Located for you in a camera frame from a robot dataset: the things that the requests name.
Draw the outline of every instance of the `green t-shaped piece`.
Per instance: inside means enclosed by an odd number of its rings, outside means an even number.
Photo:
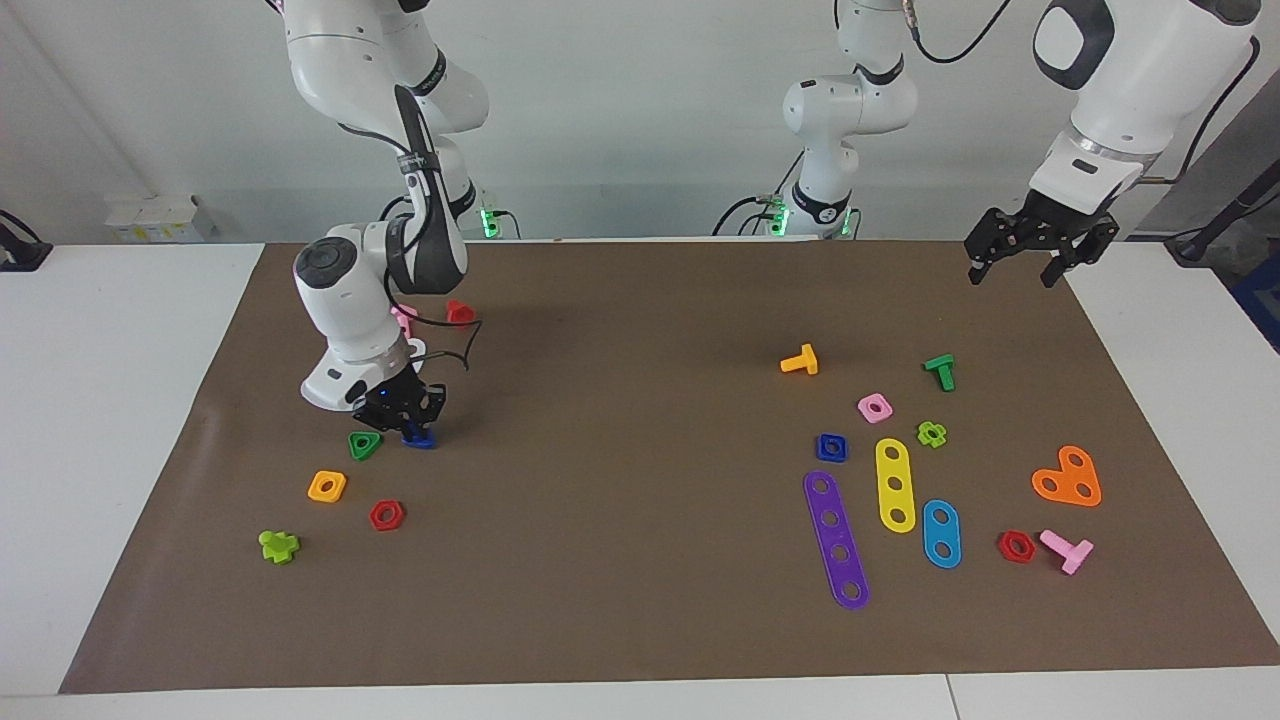
[[[951,375],[951,366],[955,364],[955,356],[948,352],[927,361],[924,369],[938,374],[938,382],[942,383],[942,392],[955,392],[956,379]]]

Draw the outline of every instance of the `orange heart-shaped piece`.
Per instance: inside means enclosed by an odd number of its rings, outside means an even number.
[[[1032,487],[1044,500],[1097,507],[1102,503],[1102,486],[1089,454],[1068,445],[1057,451],[1061,470],[1036,470]]]

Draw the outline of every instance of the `yellow t-shaped piece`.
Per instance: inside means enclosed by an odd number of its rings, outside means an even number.
[[[795,370],[805,370],[810,375],[818,374],[818,356],[813,354],[813,346],[808,342],[800,346],[800,355],[782,361],[783,373],[794,373]]]

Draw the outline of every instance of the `blue square nut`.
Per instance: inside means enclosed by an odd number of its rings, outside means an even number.
[[[844,462],[849,460],[849,441],[842,436],[818,436],[818,460],[824,462]]]

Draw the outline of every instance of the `yellow square nut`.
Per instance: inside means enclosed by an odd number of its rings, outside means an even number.
[[[342,491],[344,489],[347,489],[347,475],[330,470],[320,470],[311,479],[311,487],[307,488],[307,497],[316,502],[338,502],[342,500]]]

